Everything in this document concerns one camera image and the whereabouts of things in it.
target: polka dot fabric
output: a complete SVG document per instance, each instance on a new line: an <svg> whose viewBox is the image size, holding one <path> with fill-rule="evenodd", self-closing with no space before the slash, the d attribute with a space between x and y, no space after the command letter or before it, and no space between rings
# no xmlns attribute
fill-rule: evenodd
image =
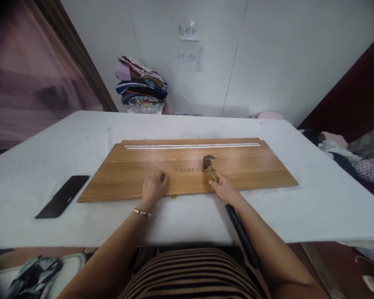
<svg viewBox="0 0 374 299"><path fill-rule="evenodd" d="M362 160L353 164L353 167L363 179L374 183L374 159Z"/></svg>

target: bracelet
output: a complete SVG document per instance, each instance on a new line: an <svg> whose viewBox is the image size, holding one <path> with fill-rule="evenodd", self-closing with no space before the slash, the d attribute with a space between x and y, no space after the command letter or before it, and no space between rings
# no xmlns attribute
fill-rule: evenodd
<svg viewBox="0 0 374 299"><path fill-rule="evenodd" d="M151 213L146 213L142 210L134 209L133 212L136 212L137 214L143 215L144 217L151 217Z"/></svg>

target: black phone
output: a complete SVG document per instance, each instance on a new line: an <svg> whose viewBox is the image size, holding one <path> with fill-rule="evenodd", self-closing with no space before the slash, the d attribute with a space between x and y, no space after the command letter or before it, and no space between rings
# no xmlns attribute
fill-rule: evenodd
<svg viewBox="0 0 374 299"><path fill-rule="evenodd" d="M88 179L89 176L71 176L35 218L57 218L60 216Z"/></svg>

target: pink curtain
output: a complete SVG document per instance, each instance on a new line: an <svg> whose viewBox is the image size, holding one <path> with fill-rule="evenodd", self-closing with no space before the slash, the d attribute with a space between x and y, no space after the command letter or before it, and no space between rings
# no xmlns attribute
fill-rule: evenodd
<svg viewBox="0 0 374 299"><path fill-rule="evenodd" d="M0 149L77 110L103 110L35 3L14 2L0 20Z"/></svg>

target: striped clothing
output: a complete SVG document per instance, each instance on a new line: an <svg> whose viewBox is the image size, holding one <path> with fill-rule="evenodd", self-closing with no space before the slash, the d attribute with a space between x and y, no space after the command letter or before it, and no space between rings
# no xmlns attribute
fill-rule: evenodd
<svg viewBox="0 0 374 299"><path fill-rule="evenodd" d="M150 260L120 299L262 298L240 265L216 248L168 251Z"/></svg>

